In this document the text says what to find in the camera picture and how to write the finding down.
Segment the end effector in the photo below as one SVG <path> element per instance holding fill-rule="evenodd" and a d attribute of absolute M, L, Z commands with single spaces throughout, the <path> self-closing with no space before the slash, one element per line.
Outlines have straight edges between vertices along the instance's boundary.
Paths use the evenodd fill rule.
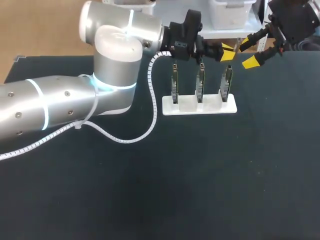
<path fill-rule="evenodd" d="M 239 49 L 243 52 L 270 33 L 275 38 L 274 47 L 257 52 L 244 61 L 242 64 L 246 69 L 262 66 L 277 53 L 282 56 L 285 45 L 299 43 L 320 26 L 320 0 L 272 0 L 268 5 L 272 11 L 268 16 L 270 23 L 265 29 L 248 35 Z"/>

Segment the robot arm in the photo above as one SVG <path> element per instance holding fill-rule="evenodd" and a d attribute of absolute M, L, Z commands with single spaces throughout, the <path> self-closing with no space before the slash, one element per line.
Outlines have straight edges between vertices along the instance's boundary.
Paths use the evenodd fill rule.
<path fill-rule="evenodd" d="M 46 76 L 0 86 L 0 139 L 85 119 L 121 114 L 133 102 L 143 54 L 169 51 L 175 59 L 203 56 L 230 60 L 233 51 L 208 44 L 198 33 L 201 13 L 189 10 L 184 23 L 161 20 L 114 5 L 87 1 L 79 35 L 94 46 L 92 76 Z"/>
<path fill-rule="evenodd" d="M 285 45 L 294 45 L 310 37 L 320 26 L 320 0 L 272 0 L 268 3 L 272 14 L 265 29 L 250 34 L 242 42 L 240 51 L 256 45 L 257 41 L 272 33 L 274 47 L 269 47 L 242 64 L 246 69 L 260 67 L 277 53 L 282 55 Z"/>

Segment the white holder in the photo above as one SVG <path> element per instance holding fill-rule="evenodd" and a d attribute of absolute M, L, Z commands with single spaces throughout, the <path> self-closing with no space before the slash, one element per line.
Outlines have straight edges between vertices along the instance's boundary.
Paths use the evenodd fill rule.
<path fill-rule="evenodd" d="M 235 97 L 229 94 L 228 101 L 223 102 L 220 94 L 204 94 L 203 103 L 198 103 L 196 95 L 179 95 L 178 104 L 174 104 L 172 96 L 162 98 L 162 113 L 170 115 L 198 114 L 235 114 L 237 105 Z"/>

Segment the dark table surface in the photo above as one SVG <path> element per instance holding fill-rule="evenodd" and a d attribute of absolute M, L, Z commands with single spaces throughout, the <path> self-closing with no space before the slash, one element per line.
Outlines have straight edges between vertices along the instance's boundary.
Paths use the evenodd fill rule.
<path fill-rule="evenodd" d="M 170 58 L 153 83 L 158 122 L 145 140 L 119 144 L 83 126 L 0 162 L 2 240 L 259 240 L 320 238 L 320 53 L 287 52 L 264 67 L 232 63 L 238 112 L 163 116 L 171 92 Z M 148 129 L 148 59 L 132 108 L 93 117 L 119 138 Z M 226 64 L 204 60 L 207 94 Z M 194 93 L 197 67 L 179 62 L 179 92 Z M 91 74 L 93 58 L 27 57 L 7 83 L 49 75 Z M 0 152 L 52 132 L 3 141 Z"/>

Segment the wooden floor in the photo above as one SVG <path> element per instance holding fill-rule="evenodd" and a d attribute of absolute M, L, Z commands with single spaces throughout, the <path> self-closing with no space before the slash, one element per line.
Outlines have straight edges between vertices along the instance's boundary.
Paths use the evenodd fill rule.
<path fill-rule="evenodd" d="M 17 55 L 92 55 L 78 33 L 85 1 L 0 0 L 0 84 Z"/>

